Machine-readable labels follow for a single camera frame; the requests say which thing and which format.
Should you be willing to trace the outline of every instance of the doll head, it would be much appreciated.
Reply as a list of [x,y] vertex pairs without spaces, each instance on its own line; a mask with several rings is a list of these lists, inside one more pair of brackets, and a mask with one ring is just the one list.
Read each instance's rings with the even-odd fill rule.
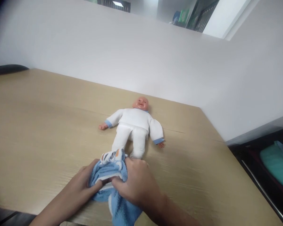
[[149,102],[146,97],[139,97],[132,105],[133,108],[138,108],[141,110],[149,110]]

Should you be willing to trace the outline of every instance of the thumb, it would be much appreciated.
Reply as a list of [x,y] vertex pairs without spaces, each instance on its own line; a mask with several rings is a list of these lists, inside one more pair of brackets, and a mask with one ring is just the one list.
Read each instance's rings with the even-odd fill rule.
[[119,192],[121,196],[125,193],[126,184],[122,181],[120,177],[115,177],[112,179],[113,187]]

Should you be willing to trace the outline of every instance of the wooden table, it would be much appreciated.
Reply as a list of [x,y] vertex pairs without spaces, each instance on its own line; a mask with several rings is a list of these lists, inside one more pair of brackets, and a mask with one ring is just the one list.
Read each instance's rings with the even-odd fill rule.
[[[38,214],[110,151],[115,128],[98,125],[138,96],[39,69],[0,76],[0,207]],[[166,147],[148,141],[144,159],[163,191],[202,225],[282,225],[200,108],[146,97]],[[107,203],[89,202],[70,220],[111,225]],[[144,213],[136,222],[151,224]]]

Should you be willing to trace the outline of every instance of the blue towel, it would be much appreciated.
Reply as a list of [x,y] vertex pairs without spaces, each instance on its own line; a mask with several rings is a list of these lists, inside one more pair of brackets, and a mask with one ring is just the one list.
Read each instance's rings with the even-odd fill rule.
[[[89,186],[95,185],[97,180],[104,180],[113,176],[119,176],[124,182],[128,179],[127,168],[125,164],[125,154],[123,149],[104,153],[100,161],[95,165],[89,179]],[[112,186],[112,183],[106,184],[93,197],[98,202],[108,202],[109,210],[112,215],[112,223],[115,226],[128,225],[133,226],[142,210],[134,206],[129,201],[119,195],[118,191]]]

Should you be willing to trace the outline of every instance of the blue sleeve cuff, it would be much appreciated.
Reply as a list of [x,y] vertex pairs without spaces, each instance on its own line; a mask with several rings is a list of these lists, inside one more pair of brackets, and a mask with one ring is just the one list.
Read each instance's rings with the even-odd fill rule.
[[163,138],[159,138],[159,139],[157,139],[157,140],[154,140],[153,142],[154,142],[154,144],[159,144],[159,143],[161,143],[161,142],[163,142],[164,141],[164,139]]
[[108,120],[106,120],[105,123],[107,124],[107,126],[108,126],[109,128],[112,128],[112,127],[113,127],[113,125],[111,124],[111,122],[109,122]]

